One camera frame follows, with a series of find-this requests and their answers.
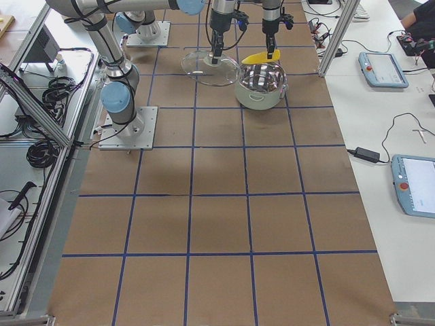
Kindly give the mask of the person forearm dark sleeve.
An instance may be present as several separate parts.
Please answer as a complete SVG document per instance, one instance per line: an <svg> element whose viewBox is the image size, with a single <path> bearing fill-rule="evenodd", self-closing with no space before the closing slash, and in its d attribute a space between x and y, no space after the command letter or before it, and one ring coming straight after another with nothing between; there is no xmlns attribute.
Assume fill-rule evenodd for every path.
<svg viewBox="0 0 435 326"><path fill-rule="evenodd" d="M402 26L412 35L434 36L434 0L426 1L401 19Z"/></svg>

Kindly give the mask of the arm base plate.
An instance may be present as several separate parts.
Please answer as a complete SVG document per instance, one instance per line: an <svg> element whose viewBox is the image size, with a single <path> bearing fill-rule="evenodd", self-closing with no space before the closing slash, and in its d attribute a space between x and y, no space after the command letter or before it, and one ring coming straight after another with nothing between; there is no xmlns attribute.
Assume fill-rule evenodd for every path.
<svg viewBox="0 0 435 326"><path fill-rule="evenodd" d="M128 36L126 46L130 48L166 47L169 40L171 23L169 21L154 21L142 24L134 34Z"/></svg>
<svg viewBox="0 0 435 326"><path fill-rule="evenodd" d="M101 150L152 149L158 107L138 107L136 113L136 118L126 128L114 124L107 113L105 123L111 126L103 129L102 140L97 144L98 148Z"/></svg>

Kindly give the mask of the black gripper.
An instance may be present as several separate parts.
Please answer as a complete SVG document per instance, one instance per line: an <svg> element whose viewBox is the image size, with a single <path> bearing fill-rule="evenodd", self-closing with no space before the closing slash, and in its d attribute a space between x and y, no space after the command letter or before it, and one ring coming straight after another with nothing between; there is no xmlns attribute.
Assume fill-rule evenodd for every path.
<svg viewBox="0 0 435 326"><path fill-rule="evenodd" d="M218 64L224 48L224 34L229 30L233 20L237 21L237 26L244 32L249 24L249 16L241 11L236 4L237 1L214 0L211 4L210 27L211 52L213 65Z"/></svg>
<svg viewBox="0 0 435 326"><path fill-rule="evenodd" d="M286 13L281 6L263 7L262 32L266 37L266 57L273 58L275 53L275 33L279 31L279 24L284 23L287 30L294 24L293 15Z"/></svg>

